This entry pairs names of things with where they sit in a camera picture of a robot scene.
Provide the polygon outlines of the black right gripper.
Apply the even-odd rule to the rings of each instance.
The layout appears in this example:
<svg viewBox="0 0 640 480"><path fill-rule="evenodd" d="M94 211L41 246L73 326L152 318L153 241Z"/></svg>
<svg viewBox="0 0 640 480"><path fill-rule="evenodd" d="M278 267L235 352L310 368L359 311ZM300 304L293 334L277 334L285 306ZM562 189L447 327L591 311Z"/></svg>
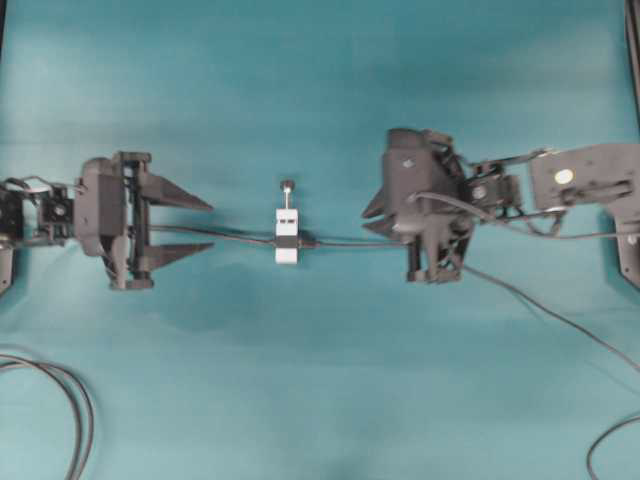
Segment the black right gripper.
<svg viewBox="0 0 640 480"><path fill-rule="evenodd" d="M409 282L459 280L473 222L450 203L465 180L453 138L433 130L389 130L382 180L361 213L379 219L362 227L407 246Z"/></svg>

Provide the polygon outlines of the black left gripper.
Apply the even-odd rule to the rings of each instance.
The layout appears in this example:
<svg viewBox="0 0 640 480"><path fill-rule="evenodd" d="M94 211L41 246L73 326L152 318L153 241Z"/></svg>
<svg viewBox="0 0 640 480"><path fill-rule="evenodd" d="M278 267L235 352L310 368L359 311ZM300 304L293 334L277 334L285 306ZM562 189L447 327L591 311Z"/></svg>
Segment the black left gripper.
<svg viewBox="0 0 640 480"><path fill-rule="evenodd" d="M74 238L85 255L102 260L113 290L152 287L148 274L130 278L128 267L125 169L146 168L147 152L118 152L111 158L96 157L83 163L74 199ZM151 204L189 210L212 210L213 206L170 180L149 172L142 174L142 197ZM162 268L201 253L213 243L146 246L144 267Z"/></svg>

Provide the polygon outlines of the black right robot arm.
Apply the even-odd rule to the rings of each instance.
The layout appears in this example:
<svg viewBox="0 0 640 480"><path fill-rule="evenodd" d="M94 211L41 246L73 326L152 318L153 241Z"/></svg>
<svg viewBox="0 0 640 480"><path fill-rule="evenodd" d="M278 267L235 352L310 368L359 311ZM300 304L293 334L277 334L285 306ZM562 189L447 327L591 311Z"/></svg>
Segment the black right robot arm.
<svg viewBox="0 0 640 480"><path fill-rule="evenodd" d="M410 282L461 277L477 224L557 239L567 211L597 204L612 219L619 270L639 284L639 147L598 144L468 163L451 136L391 129L382 185L361 216L365 229L407 248Z"/></svg>

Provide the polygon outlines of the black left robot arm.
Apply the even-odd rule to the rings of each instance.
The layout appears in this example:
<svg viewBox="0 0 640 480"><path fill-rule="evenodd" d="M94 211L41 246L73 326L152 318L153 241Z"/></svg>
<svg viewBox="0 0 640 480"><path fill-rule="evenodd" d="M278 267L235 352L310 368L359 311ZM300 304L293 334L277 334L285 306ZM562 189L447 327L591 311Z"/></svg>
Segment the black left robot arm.
<svg viewBox="0 0 640 480"><path fill-rule="evenodd" d="M154 206L210 212L213 207L151 172L151 154L119 151L83 163L73 183L39 176L1 182L1 289L17 276L18 253L76 241L102 261L113 290L153 287L152 274L208 249L207 244L154 245Z"/></svg>

